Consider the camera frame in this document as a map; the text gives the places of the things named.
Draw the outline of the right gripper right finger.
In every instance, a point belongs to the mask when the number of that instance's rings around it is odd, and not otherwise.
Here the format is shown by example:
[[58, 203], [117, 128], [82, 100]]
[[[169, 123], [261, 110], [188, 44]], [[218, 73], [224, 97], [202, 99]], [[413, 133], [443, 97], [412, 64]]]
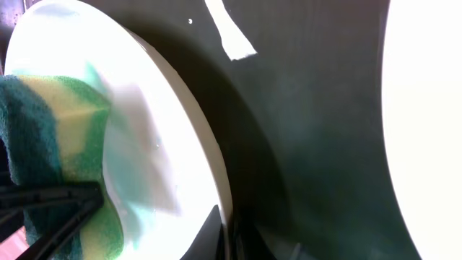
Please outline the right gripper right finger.
[[264, 260], [267, 258], [265, 244], [253, 222], [237, 213], [231, 235], [232, 260]]

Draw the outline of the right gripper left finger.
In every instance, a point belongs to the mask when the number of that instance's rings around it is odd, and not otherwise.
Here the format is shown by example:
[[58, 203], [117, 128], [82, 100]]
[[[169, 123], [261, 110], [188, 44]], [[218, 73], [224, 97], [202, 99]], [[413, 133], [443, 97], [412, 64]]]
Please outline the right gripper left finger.
[[190, 248], [180, 260], [225, 260], [225, 236], [217, 205], [212, 208]]

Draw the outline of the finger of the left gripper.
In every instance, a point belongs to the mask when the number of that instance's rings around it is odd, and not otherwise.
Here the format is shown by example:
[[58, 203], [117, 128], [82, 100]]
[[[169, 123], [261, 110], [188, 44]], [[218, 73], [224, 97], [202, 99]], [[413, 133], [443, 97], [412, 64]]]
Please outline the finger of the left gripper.
[[1, 240], [7, 239], [19, 226], [19, 216], [30, 209], [72, 206], [76, 209], [56, 227], [24, 251], [17, 260], [51, 259], [103, 206], [104, 197], [97, 182], [68, 183], [55, 186], [1, 187]]

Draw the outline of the green yellow sponge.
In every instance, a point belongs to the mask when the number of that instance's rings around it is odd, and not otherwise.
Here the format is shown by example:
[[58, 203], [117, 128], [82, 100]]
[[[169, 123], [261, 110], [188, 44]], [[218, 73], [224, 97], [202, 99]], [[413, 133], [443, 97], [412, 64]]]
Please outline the green yellow sponge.
[[[97, 181], [104, 205], [53, 259], [117, 259], [123, 231], [103, 178], [109, 102], [71, 77], [1, 77], [1, 140], [17, 185]], [[25, 211], [27, 243], [59, 226], [73, 205]]]

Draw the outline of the pale blue plate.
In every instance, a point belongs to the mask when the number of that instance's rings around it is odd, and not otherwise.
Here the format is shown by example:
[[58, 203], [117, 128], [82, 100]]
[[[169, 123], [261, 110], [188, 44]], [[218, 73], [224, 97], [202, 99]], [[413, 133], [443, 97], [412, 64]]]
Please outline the pale blue plate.
[[40, 1], [19, 19], [7, 74], [68, 76], [106, 96], [103, 176], [120, 217], [122, 259], [180, 259], [212, 208], [228, 243], [232, 196], [195, 97], [157, 50], [80, 1]]

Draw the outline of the white plate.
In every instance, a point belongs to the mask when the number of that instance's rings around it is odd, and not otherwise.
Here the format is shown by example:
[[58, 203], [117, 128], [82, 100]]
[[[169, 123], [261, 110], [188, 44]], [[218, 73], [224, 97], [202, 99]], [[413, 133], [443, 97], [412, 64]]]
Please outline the white plate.
[[393, 189], [423, 259], [461, 257], [461, 0], [392, 0], [382, 68]]

